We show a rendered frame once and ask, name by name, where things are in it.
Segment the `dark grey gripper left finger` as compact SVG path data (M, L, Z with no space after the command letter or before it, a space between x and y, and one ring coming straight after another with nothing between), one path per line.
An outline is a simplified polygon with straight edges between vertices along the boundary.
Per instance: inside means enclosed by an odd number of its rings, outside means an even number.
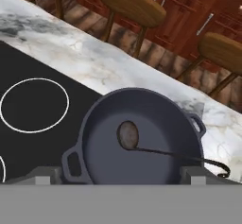
M62 184L62 171L58 166L38 166L25 176L6 181L16 185L53 185Z

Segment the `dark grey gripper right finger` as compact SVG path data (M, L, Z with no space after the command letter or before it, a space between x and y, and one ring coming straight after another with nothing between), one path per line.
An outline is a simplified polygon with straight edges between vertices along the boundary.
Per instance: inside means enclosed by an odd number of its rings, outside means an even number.
M239 182L217 177L204 167L184 166L181 168L181 184L189 185L239 185Z

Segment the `dark metal ladle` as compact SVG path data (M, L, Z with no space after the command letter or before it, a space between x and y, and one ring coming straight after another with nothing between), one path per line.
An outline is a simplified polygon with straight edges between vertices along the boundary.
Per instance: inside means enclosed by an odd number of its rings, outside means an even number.
M136 125L131 121L124 121L119 125L116 131L116 137L119 145L127 151L142 151L147 153L155 153L155 154L170 156L181 160L214 165L224 170L224 173L217 174L220 178L226 179L230 177L231 169L226 164L221 162L217 162L210 159L199 158L199 157L185 156L185 155L181 155L173 152L161 151L157 149L138 147L139 131Z

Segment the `red-brown wooden cabinet run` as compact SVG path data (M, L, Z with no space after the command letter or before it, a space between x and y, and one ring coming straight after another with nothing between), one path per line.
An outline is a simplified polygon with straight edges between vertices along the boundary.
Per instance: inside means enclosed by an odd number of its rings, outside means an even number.
M188 60L199 55L198 42L216 32L242 43L242 0L155 0L166 11L164 22L146 38Z

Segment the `black hob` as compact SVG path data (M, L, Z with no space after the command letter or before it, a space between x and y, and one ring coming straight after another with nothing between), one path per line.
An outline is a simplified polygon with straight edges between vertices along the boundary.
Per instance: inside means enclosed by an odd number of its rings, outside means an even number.
M59 166L100 94L0 41L0 180Z

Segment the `dark grey two-handled pot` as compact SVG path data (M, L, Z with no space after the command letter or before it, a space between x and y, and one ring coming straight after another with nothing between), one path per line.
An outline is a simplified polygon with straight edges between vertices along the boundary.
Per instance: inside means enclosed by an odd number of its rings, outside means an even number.
M116 131L131 121L138 147L122 148ZM143 88L123 88L100 97L83 118L77 143L61 158L64 177L88 184L178 184L180 168L192 161L160 155L168 151L201 158L206 128L200 118Z

